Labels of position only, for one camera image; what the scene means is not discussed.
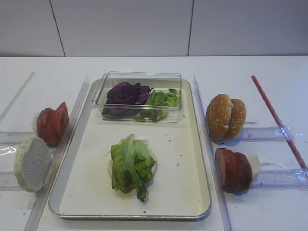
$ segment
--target plastic container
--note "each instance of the plastic container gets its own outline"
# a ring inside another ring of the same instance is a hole
[[[128,82],[132,85],[140,83],[142,86],[154,88],[156,92],[168,93],[170,92],[169,89],[175,89],[178,95],[178,104],[177,106],[106,104],[108,91],[122,82]],[[99,108],[104,120],[176,123],[180,119],[182,108],[181,86],[182,78],[180,74],[108,72],[104,74],[98,87],[98,93],[93,100],[94,107]]]

